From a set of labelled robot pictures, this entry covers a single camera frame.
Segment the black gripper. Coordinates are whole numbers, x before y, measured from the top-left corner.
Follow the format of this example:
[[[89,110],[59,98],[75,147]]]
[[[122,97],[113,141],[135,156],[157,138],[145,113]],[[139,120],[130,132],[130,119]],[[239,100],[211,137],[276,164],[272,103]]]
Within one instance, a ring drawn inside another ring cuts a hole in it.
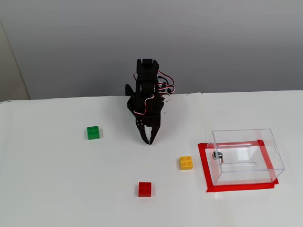
[[[152,144],[154,142],[154,139],[160,129],[160,121],[161,121],[161,115],[138,115],[135,114],[135,121],[136,121],[136,126],[139,130],[139,133],[141,135],[142,140],[146,144]],[[145,132],[145,126],[151,127],[151,136],[150,136],[150,141],[148,140]]]

